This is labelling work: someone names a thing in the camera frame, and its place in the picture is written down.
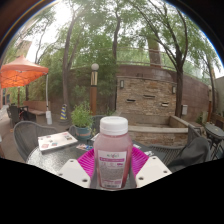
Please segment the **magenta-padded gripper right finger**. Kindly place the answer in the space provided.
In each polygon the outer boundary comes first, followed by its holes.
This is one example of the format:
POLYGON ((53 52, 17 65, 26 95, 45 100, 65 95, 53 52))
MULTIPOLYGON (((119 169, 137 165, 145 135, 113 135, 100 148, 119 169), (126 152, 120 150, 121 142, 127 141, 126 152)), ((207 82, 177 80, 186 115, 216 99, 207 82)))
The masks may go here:
POLYGON ((140 149, 133 148, 130 168, 131 188, 146 186, 170 174, 171 171, 157 156, 148 156, 140 149))

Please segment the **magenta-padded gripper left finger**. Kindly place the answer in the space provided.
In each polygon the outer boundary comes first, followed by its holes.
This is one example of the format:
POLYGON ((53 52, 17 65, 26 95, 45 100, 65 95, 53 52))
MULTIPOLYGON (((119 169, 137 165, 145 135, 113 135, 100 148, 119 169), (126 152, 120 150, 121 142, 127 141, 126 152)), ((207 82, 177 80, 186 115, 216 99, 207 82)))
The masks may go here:
POLYGON ((57 175, 84 188, 97 187, 97 172, 94 161, 94 150, 91 149, 78 159, 69 159, 57 175))

